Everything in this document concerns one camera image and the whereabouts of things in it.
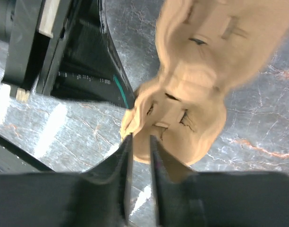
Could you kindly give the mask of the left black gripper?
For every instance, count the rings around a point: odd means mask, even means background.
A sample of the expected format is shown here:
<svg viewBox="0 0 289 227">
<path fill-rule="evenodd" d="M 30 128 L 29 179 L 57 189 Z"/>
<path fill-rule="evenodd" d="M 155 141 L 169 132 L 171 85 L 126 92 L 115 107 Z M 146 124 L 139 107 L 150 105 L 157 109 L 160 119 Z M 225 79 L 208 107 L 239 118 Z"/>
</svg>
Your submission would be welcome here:
<svg viewBox="0 0 289 227">
<path fill-rule="evenodd" d="M 8 44 L 2 82 L 21 99 L 32 89 L 73 101 L 111 101 L 133 109 L 135 95 L 112 40 L 103 0 L 4 0 Z"/>
</svg>

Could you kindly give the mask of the cardboard cup carrier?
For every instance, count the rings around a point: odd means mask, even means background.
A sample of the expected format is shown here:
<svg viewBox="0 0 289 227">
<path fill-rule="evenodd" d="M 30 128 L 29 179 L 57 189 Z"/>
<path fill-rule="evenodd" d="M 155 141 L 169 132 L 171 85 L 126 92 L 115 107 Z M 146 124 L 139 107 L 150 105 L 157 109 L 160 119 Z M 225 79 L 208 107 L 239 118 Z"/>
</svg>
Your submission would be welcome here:
<svg viewBox="0 0 289 227">
<path fill-rule="evenodd" d="M 150 163 L 150 136 L 186 165 L 208 152 L 226 122 L 225 96 L 250 80 L 289 29 L 289 0 L 166 0 L 156 22 L 160 68 L 136 90 L 121 137 Z"/>
</svg>

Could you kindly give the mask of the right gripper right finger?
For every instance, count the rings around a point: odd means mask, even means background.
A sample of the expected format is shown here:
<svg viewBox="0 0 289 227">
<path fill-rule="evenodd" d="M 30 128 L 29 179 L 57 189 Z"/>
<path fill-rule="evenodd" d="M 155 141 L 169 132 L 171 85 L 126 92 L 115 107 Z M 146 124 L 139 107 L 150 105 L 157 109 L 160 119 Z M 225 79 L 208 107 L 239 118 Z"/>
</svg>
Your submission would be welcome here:
<svg viewBox="0 0 289 227">
<path fill-rule="evenodd" d="M 159 227 L 289 227 L 289 175 L 196 172 L 150 137 Z"/>
</svg>

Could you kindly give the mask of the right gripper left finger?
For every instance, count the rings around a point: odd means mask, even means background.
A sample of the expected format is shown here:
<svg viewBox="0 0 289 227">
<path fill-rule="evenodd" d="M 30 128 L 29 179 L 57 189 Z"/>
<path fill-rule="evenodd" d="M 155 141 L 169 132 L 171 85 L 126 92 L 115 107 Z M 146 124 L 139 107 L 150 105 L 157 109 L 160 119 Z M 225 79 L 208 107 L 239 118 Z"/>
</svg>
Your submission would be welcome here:
<svg viewBox="0 0 289 227">
<path fill-rule="evenodd" d="M 54 172 L 0 136 L 0 152 L 18 155 L 32 173 L 0 165 L 0 227 L 123 227 L 129 223 L 132 136 L 84 173 Z"/>
</svg>

